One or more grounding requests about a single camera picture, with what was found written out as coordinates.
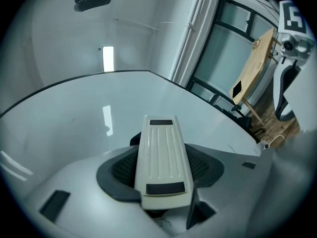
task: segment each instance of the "wooden board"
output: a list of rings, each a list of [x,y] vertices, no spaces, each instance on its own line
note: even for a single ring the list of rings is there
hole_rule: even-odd
[[[251,51],[238,80],[230,89],[229,94],[232,97],[233,88],[241,81],[241,91],[233,98],[235,104],[239,104],[242,98],[247,97],[259,79],[272,46],[273,34],[274,28],[271,28],[259,38],[259,46]]]

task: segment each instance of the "black slot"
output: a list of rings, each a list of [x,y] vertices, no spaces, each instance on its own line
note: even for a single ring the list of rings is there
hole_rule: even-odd
[[[150,125],[173,125],[172,120],[150,120]]]
[[[214,209],[212,209],[207,203],[199,201],[197,188],[194,188],[190,211],[186,221],[186,229],[190,229],[197,223],[204,222],[214,214],[216,214]]]
[[[185,192],[184,182],[147,184],[147,195],[166,195]]]
[[[232,97],[236,97],[238,95],[238,93],[241,92],[241,89],[242,89],[242,85],[241,85],[241,81],[239,81],[238,84],[236,84],[236,86],[233,88],[233,91],[232,91]]]
[[[63,209],[69,196],[69,192],[56,190],[40,209],[40,213],[48,220],[54,222]]]
[[[256,163],[253,163],[253,162],[249,162],[249,161],[246,161],[245,163],[242,164],[244,167],[246,168],[249,168],[249,169],[254,169],[256,167]]]

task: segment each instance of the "white pipe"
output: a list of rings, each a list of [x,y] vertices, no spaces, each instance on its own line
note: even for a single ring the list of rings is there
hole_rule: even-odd
[[[194,27],[196,26],[196,21],[197,21],[197,19],[198,19],[198,16],[199,16],[199,14],[200,14],[201,9],[202,9],[203,1],[204,1],[204,0],[199,0],[199,2],[198,2],[198,5],[197,5],[196,11],[195,11],[195,15],[194,15],[194,18],[193,18],[193,22],[192,22],[192,24],[193,24]],[[189,34],[188,34],[188,36],[187,36],[187,38],[186,38],[184,47],[183,47],[183,49],[182,49],[181,57],[180,57],[179,62],[178,62],[178,64],[177,64],[177,66],[176,66],[175,73],[174,73],[174,75],[173,75],[172,81],[175,81],[175,80],[176,80],[176,78],[177,78],[177,76],[178,76],[178,74],[179,74],[179,69],[182,67],[182,65],[183,65],[183,63],[184,63],[184,58],[185,58],[186,53],[187,53],[187,51],[188,51],[188,47],[189,47],[189,43],[190,43],[192,34],[193,34],[193,31],[190,31]]]
[[[189,22],[192,23],[195,26],[193,20],[195,18],[195,13],[197,11],[197,7],[199,5],[200,0],[194,0],[194,1],[195,1],[195,3],[192,6],[192,8],[190,10],[190,14],[189,14],[190,15]],[[178,64],[180,62],[183,50],[185,48],[185,44],[186,44],[186,41],[188,39],[190,30],[191,30],[191,27],[188,25],[186,30],[185,30],[185,32],[182,35],[181,42],[180,42],[180,45],[178,46],[178,49],[176,51],[176,56],[175,56],[175,59],[174,59],[173,65],[172,65],[172,71],[171,71],[171,73],[169,74],[169,77],[168,77],[169,80],[173,80],[173,78],[174,78],[174,76],[176,74],[176,70],[177,70]]]

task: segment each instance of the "window frame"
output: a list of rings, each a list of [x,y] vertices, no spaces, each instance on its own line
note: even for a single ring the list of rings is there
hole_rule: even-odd
[[[249,17],[249,20],[247,21],[248,23],[248,27],[247,27],[247,30],[244,32],[242,31],[241,29],[239,28],[236,28],[232,25],[229,25],[227,23],[224,23],[222,22],[220,19],[221,19],[221,16],[222,16],[222,13],[223,13],[223,9],[224,9],[224,5],[225,3],[229,3],[229,4],[232,4],[232,5],[235,5],[235,6],[238,6],[238,7],[241,7],[242,9],[245,9],[247,11],[250,12],[250,17]],[[239,34],[240,36],[244,37],[245,39],[247,39],[248,41],[251,41],[251,42],[254,42],[255,39],[251,37],[251,30],[252,30],[252,26],[253,26],[253,23],[254,23],[254,19],[255,19],[255,16],[258,15],[259,17],[263,18],[264,20],[266,20],[268,23],[270,23],[273,27],[275,27],[276,29],[278,29],[278,27],[272,22],[270,21],[269,19],[267,19],[266,17],[264,17],[263,15],[261,15],[260,13],[258,13],[257,11],[243,5],[243,4],[240,4],[238,2],[235,2],[235,1],[232,1],[232,0],[219,0],[218,2],[218,5],[217,5],[217,9],[216,9],[216,12],[215,12],[215,16],[214,16],[214,19],[212,21],[212,25],[211,25],[211,28],[209,30],[209,33],[208,33],[208,36],[207,36],[207,39],[205,41],[205,44],[204,44],[204,47],[202,49],[202,52],[198,58],[198,61],[196,63],[196,66],[195,66],[195,69],[193,70],[193,73],[188,81],[188,84],[186,86],[186,89],[188,91],[191,92],[191,89],[194,85],[194,83],[196,84],[199,84],[200,86],[206,88],[207,90],[215,93],[215,95],[211,98],[211,100],[209,101],[209,104],[211,104],[212,106],[214,106],[214,102],[217,100],[217,98],[220,96],[222,98],[224,98],[226,101],[228,101],[230,104],[232,104],[233,106],[235,106],[235,103],[233,102],[233,100],[231,100],[230,98],[228,98],[226,95],[224,95],[223,93],[219,92],[217,89],[215,89],[214,87],[210,86],[209,84],[203,82],[202,80],[198,79],[195,77],[195,73],[198,69],[198,65],[200,64],[201,62],[201,59],[206,51],[206,48],[207,48],[207,44],[211,38],[211,34],[212,34],[212,31],[213,31],[213,28],[215,25],[219,25],[219,26],[222,26],[224,28],[227,28],[237,34]],[[262,75],[260,76],[260,78],[258,79],[258,83],[261,81],[263,75],[265,74],[266,72],[266,69],[267,69],[268,66],[266,66],[262,72]],[[250,95],[253,93],[254,89],[257,87],[258,83],[254,86],[253,90],[251,91]]]

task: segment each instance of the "black rubber pad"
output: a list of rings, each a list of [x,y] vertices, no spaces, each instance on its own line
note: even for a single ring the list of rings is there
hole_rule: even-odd
[[[147,184],[147,195],[166,195],[185,192],[184,182]]]
[[[236,97],[238,95],[238,93],[240,93],[242,90],[242,86],[241,86],[241,81],[238,82],[238,84],[236,84],[236,86],[233,88],[232,91],[232,97]]]
[[[173,125],[172,120],[150,120],[150,125]]]
[[[56,190],[41,208],[40,213],[50,221],[54,222],[69,196],[70,193],[66,191]]]
[[[245,163],[242,164],[244,167],[246,168],[249,168],[249,169],[254,169],[256,167],[256,163],[253,163],[253,162],[249,162],[249,161],[246,161]]]

